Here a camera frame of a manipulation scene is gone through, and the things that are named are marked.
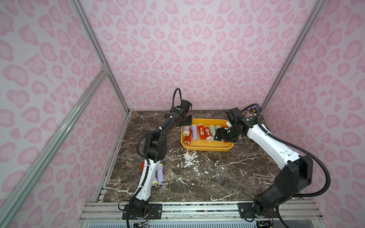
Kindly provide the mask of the green flashlight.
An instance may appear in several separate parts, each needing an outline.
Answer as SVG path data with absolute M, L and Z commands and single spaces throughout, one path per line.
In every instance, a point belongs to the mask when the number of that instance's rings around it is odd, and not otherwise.
M 209 130 L 210 130 L 210 133 L 211 133 L 211 136 L 214 138 L 215 135 L 216 135 L 216 128 L 214 125 L 210 125 L 209 126 Z

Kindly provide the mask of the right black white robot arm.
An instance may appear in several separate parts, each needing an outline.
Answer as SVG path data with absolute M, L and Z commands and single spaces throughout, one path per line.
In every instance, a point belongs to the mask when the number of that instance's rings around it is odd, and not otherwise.
M 316 197 L 324 194 L 331 184 L 330 173 L 325 164 L 305 149 L 274 136 L 259 118 L 260 106 L 254 104 L 256 114 L 245 117 L 235 107 L 226 112 L 228 128 L 216 130 L 218 141 L 235 143 L 239 136 L 246 136 L 256 142 L 280 168 L 274 183 L 264 192 L 254 197 L 252 212 L 263 217 L 271 210 L 291 198 Z M 313 164 L 317 163 L 325 175 L 324 186 L 313 193 L 301 194 L 300 191 L 312 184 Z

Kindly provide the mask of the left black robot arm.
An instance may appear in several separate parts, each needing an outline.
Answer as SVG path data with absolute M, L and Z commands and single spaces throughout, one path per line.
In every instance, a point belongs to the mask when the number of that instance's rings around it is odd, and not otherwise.
M 127 224 L 133 214 L 142 219 L 148 215 L 152 182 L 158 166 L 166 156 L 168 135 L 176 127 L 192 124 L 191 108 L 191 102 L 183 100 L 180 88 L 176 88 L 172 108 L 164 122 L 155 130 L 144 134 L 137 142 L 136 152 L 144 159 L 144 169 L 137 190 L 129 200 L 128 208 L 124 209 Z

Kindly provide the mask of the red flashlight white logo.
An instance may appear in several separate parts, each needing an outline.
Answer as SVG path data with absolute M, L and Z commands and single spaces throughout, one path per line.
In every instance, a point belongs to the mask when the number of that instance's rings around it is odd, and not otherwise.
M 205 136 L 204 125 L 200 123 L 200 124 L 197 125 L 197 128 L 198 128 L 198 132 L 199 132 L 199 135 L 200 135 L 200 139 L 205 140 L 206 136 Z

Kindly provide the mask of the plain red flashlight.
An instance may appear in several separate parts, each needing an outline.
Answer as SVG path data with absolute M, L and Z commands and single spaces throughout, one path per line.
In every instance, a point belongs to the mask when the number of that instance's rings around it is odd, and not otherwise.
M 187 135 L 184 139 L 184 144 L 189 145 L 191 143 L 191 137 L 191 134 Z

